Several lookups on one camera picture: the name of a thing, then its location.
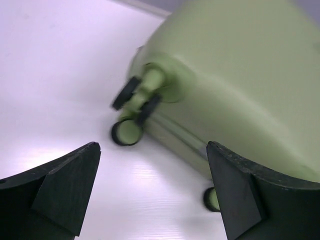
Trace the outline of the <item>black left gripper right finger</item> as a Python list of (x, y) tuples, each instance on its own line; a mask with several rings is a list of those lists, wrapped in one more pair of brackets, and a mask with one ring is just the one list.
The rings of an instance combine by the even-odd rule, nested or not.
[(231, 151), (206, 147), (229, 240), (318, 240), (320, 184), (292, 177)]

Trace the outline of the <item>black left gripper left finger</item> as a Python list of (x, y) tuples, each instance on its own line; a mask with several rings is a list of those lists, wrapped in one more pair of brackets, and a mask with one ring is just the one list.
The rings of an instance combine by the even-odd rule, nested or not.
[(0, 181), (2, 240), (73, 240), (81, 233), (100, 163), (89, 142)]

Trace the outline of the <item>green hard-shell suitcase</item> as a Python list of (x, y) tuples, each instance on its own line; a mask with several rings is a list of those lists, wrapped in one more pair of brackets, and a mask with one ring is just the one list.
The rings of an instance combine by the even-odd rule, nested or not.
[(320, 186), (320, 3), (191, 0), (141, 46), (113, 104), (119, 146), (148, 133), (211, 176), (208, 142)]

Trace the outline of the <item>aluminium table edge rail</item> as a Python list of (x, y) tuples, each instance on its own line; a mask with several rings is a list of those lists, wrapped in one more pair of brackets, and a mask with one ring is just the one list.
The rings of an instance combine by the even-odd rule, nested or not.
[(169, 0), (164, 2), (161, 0), (115, 0), (115, 2), (164, 18), (178, 7), (177, 3), (170, 3)]

